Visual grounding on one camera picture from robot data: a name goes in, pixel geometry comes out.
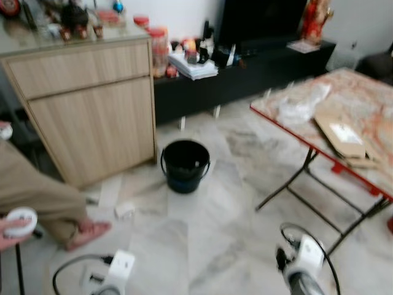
bucket handle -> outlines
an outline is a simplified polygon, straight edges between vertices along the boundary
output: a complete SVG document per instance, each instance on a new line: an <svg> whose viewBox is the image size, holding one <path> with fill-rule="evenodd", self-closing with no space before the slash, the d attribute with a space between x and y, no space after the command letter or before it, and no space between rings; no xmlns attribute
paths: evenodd
<svg viewBox="0 0 393 295"><path fill-rule="evenodd" d="M164 169L164 164L163 164L164 151L165 151L165 149L163 149L162 153L161 153L161 169L162 169L162 172L164 173L164 175L166 176L166 171ZM206 174L208 174L209 169L210 169L210 161L208 162L208 168L206 169L206 171L203 173L203 175L201 176L201 178L199 180L202 180L206 176Z"/></svg>

marble tabletop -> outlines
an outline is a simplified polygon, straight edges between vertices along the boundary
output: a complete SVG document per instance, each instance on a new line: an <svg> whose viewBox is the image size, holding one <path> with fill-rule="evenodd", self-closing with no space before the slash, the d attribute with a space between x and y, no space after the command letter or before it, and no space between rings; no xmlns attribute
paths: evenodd
<svg viewBox="0 0 393 295"><path fill-rule="evenodd" d="M60 37L54 38L49 34L31 31L21 21L0 18L0 57L150 37L132 21L128 21L120 27L104 26L102 39L95 36L91 25L88 25L87 29L88 37L85 40L74 38L65 43Z"/></svg>
<svg viewBox="0 0 393 295"><path fill-rule="evenodd" d="M329 84L331 91L316 111L340 112L360 130L362 137L382 157L377 169L353 168L341 161L328 145L313 120L284 126L277 121L280 102L285 97L306 99L316 84ZM317 147L325 155L340 161L393 200L393 87L348 69L339 69L305 83L289 87L268 97L255 100L251 109L304 142Z"/></svg>

plastic jar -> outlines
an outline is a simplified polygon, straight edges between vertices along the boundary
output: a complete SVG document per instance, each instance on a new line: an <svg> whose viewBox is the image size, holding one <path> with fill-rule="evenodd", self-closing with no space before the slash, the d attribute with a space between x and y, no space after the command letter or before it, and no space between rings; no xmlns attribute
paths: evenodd
<svg viewBox="0 0 393 295"><path fill-rule="evenodd" d="M163 77L168 66L168 36L163 28L147 30L152 36L153 76Z"/></svg>
<svg viewBox="0 0 393 295"><path fill-rule="evenodd" d="M149 18L145 15L134 15L134 23L135 25L141 27L142 29L149 28Z"/></svg>

beige pants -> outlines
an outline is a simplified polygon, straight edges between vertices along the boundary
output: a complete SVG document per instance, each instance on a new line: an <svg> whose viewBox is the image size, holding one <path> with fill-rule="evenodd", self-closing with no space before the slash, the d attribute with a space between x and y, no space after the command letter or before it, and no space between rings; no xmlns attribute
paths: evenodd
<svg viewBox="0 0 393 295"><path fill-rule="evenodd" d="M87 217L85 199L74 188L40 174L11 144L0 140L0 213L31 207L39 223L62 244Z"/></svg>

red statue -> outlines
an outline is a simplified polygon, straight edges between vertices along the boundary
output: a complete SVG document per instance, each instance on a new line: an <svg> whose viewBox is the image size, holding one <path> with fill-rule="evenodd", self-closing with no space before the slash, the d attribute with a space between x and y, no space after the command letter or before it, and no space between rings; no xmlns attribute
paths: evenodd
<svg viewBox="0 0 393 295"><path fill-rule="evenodd" d="M310 0L303 14L302 39L313 44L321 43L322 28L333 17L329 4L330 0Z"/></svg>

